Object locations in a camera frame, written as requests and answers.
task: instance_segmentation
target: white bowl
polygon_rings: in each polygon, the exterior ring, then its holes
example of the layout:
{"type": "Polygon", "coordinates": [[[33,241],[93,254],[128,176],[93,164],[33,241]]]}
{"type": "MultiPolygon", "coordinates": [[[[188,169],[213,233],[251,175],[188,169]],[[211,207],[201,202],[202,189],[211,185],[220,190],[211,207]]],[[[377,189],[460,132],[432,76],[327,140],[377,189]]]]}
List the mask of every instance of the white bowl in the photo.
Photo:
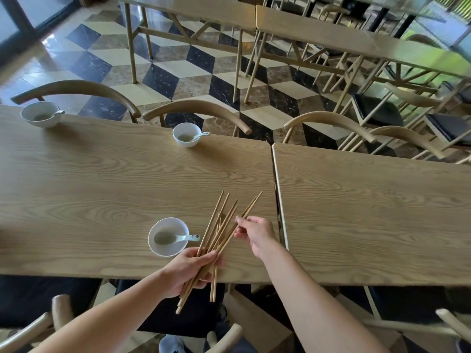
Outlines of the white bowl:
{"type": "Polygon", "coordinates": [[[21,110],[20,116],[28,123],[37,127],[53,127],[57,125],[61,118],[62,114],[56,114],[52,116],[55,112],[59,111],[59,106],[50,101],[39,101],[29,104],[23,110],[21,110]],[[35,120],[38,115],[50,115],[50,118],[45,120],[35,120]]]}
{"type": "Polygon", "coordinates": [[[156,244],[154,238],[163,232],[172,232],[175,235],[190,235],[188,227],[185,222],[178,218],[164,218],[154,224],[149,232],[149,248],[154,254],[164,257],[177,255],[180,251],[185,249],[188,244],[187,240],[178,241],[168,245],[156,244]]]}
{"type": "Polygon", "coordinates": [[[201,134],[201,129],[191,122],[182,122],[181,124],[175,126],[173,129],[173,138],[175,139],[177,144],[183,147],[195,146],[200,141],[200,137],[198,137],[196,140],[186,142],[179,140],[180,136],[183,135],[194,137],[199,134],[201,134]]]}

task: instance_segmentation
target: left hand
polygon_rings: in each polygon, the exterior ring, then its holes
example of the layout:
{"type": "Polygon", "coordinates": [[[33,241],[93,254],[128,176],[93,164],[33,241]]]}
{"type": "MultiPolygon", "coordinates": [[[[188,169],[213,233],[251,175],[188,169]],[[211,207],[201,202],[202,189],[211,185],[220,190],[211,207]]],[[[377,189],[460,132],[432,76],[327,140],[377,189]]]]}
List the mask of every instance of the left hand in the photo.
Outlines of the left hand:
{"type": "MultiPolygon", "coordinates": [[[[168,290],[166,297],[178,296],[185,282],[194,278],[200,271],[200,268],[206,264],[211,263],[217,256],[216,250],[209,252],[203,256],[197,256],[198,248],[186,248],[179,255],[174,257],[162,271],[168,275],[171,288],[168,290]]],[[[216,265],[221,264],[221,260],[216,261],[216,265]]],[[[199,280],[196,284],[196,289],[202,289],[206,284],[212,280],[212,274],[207,273],[203,280],[199,280]]]]}

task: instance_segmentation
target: table top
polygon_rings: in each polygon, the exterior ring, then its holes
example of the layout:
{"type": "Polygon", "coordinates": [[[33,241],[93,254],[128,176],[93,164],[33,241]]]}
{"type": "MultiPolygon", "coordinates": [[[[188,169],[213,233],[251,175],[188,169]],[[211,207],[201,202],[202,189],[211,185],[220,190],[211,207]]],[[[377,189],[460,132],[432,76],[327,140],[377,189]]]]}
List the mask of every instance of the table top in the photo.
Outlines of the table top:
{"type": "Polygon", "coordinates": [[[288,249],[321,284],[471,284],[471,167],[273,145],[288,249]]]}
{"type": "Polygon", "coordinates": [[[379,5],[398,13],[407,13],[419,17],[441,19],[438,15],[432,16],[431,10],[427,9],[432,0],[356,0],[367,4],[379,5]]]}
{"type": "Polygon", "coordinates": [[[458,53],[256,6],[257,29],[268,34],[471,78],[471,64],[458,53]]]}
{"type": "Polygon", "coordinates": [[[204,21],[255,30],[255,6],[236,0],[115,0],[204,21]]]}
{"type": "MultiPolygon", "coordinates": [[[[0,106],[1,274],[143,278],[169,261],[150,251],[151,227],[173,216],[203,234],[222,190],[237,214],[263,190],[252,213],[277,223],[266,142],[184,148],[171,129],[70,115],[41,129],[20,110],[0,106]]],[[[224,256],[221,282],[269,282],[242,240],[224,256]]]]}

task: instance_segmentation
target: bundle of chopsticks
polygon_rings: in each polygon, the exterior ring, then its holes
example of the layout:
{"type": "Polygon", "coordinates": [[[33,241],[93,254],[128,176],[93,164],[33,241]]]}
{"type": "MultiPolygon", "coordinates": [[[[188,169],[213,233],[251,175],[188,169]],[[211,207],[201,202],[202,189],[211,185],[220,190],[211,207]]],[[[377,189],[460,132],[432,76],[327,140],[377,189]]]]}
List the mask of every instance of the bundle of chopsticks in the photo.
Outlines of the bundle of chopsticks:
{"type": "MultiPolygon", "coordinates": [[[[249,204],[247,208],[245,208],[244,212],[240,215],[242,218],[246,218],[250,211],[252,210],[255,203],[259,200],[260,196],[262,195],[263,191],[259,193],[249,204]]],[[[219,209],[219,204],[221,203],[222,196],[224,195],[224,191],[221,192],[219,196],[218,202],[216,203],[216,207],[211,215],[211,219],[209,220],[208,227],[204,232],[203,239],[201,240],[200,247],[198,248],[197,256],[202,256],[207,254],[213,250],[218,252],[216,258],[209,264],[203,266],[198,274],[193,278],[188,280],[185,285],[183,285],[183,289],[180,294],[180,302],[178,302],[178,307],[176,314],[178,315],[183,308],[188,296],[190,296],[191,291],[196,286],[199,280],[203,279],[206,274],[212,270],[213,279],[211,282],[211,293],[209,295],[209,300],[214,302],[216,300],[216,283],[217,283],[217,275],[218,275],[218,267],[215,266],[216,261],[220,257],[222,251],[226,248],[227,244],[229,243],[230,239],[233,237],[234,232],[237,229],[237,223],[232,225],[229,230],[227,229],[227,225],[231,221],[236,209],[237,209],[237,201],[234,202],[232,207],[229,209],[227,215],[224,215],[224,208],[226,207],[227,200],[229,199],[229,193],[227,194],[224,202],[222,203],[221,209],[219,209]]]]}

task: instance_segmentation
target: forearm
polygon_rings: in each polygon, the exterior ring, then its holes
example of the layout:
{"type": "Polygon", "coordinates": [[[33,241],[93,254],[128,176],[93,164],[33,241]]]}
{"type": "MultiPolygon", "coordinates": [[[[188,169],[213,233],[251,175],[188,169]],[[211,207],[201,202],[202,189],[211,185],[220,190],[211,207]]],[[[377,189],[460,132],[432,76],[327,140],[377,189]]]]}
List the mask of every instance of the forearm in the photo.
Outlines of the forearm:
{"type": "Polygon", "coordinates": [[[387,352],[279,243],[270,242],[261,259],[305,351],[387,352]]]}
{"type": "Polygon", "coordinates": [[[166,274],[157,271],[75,318],[34,352],[115,352],[162,301],[169,285],[166,274]]]}

